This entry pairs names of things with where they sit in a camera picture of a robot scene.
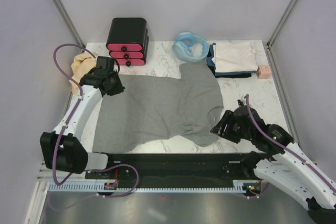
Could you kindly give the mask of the grey t shirt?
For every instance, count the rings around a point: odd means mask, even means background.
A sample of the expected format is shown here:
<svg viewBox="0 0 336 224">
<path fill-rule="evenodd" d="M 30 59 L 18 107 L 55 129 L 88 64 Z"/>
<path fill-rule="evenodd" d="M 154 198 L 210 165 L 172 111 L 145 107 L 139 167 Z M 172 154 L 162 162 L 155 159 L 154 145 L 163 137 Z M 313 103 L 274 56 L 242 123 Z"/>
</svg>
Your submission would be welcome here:
<svg viewBox="0 0 336 224">
<path fill-rule="evenodd" d="M 198 146 L 218 140 L 223 99 L 208 66 L 180 65 L 181 77 L 121 75 L 125 90 L 105 95 L 94 135 L 94 152 L 125 153 L 149 141 L 180 135 Z"/>
</svg>

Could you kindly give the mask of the black pink drawer box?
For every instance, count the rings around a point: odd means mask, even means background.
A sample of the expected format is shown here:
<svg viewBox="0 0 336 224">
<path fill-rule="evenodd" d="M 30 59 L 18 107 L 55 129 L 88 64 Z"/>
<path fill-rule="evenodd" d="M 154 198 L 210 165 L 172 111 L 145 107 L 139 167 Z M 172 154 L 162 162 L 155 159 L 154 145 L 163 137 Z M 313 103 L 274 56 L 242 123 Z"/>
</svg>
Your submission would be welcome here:
<svg viewBox="0 0 336 224">
<path fill-rule="evenodd" d="M 117 17 L 111 22 L 106 48 L 121 66 L 146 64 L 149 35 L 147 21 L 141 17 Z"/>
</svg>

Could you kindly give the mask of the yellow t shirt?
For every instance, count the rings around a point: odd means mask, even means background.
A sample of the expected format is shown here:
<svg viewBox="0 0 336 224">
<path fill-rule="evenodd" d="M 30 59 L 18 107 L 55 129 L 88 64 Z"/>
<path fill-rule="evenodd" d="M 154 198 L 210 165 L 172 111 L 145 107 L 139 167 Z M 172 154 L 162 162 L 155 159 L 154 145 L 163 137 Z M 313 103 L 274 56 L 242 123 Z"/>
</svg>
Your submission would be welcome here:
<svg viewBox="0 0 336 224">
<path fill-rule="evenodd" d="M 71 78 L 77 83 L 80 82 L 85 74 L 96 67 L 96 59 L 89 53 L 76 55 L 73 60 L 71 64 L 73 76 Z"/>
</svg>

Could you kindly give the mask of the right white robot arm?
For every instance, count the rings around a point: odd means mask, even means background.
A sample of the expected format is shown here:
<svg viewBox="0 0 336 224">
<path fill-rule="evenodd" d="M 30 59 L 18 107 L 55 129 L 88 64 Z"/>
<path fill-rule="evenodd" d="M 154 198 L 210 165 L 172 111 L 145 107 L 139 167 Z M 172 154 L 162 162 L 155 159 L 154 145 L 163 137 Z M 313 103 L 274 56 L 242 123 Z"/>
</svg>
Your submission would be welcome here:
<svg viewBox="0 0 336 224">
<path fill-rule="evenodd" d="M 262 179 L 296 200 L 315 223 L 335 223 L 335 182 L 303 152 L 293 137 L 277 124 L 266 124 L 250 106 L 225 111 L 211 129 L 221 138 L 248 140 L 251 151 L 241 162 L 248 179 Z"/>
</svg>

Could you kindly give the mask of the light blue headphones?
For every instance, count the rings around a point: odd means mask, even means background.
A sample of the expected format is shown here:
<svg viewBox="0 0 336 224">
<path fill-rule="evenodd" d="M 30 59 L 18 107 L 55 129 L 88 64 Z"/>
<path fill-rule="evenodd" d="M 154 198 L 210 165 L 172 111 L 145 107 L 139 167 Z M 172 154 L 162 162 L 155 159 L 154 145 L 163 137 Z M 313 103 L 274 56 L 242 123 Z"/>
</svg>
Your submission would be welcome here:
<svg viewBox="0 0 336 224">
<path fill-rule="evenodd" d="M 192 55 L 192 47 L 195 44 L 202 46 L 202 54 L 198 57 Z M 175 56 L 182 61 L 196 63 L 204 60 L 209 52 L 209 45 L 201 36 L 191 32 L 182 32 L 176 37 L 175 43 L 172 45 Z"/>
</svg>

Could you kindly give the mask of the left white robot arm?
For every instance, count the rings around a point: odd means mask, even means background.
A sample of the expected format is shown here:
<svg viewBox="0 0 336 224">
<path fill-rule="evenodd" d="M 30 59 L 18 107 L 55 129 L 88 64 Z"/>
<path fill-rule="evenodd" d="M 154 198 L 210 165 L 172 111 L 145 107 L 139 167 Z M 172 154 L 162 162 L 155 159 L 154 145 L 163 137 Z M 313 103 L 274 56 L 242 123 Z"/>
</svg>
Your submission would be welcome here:
<svg viewBox="0 0 336 224">
<path fill-rule="evenodd" d="M 52 132 L 41 135 L 40 145 L 45 165 L 54 173 L 81 174 L 96 169 L 103 178 L 114 175 L 115 165 L 108 161 L 107 154 L 87 152 L 80 140 L 93 109 L 102 97 L 124 91 L 119 70 L 116 59 L 98 56 L 96 67 L 78 83 L 79 91 L 63 119 Z"/>
</svg>

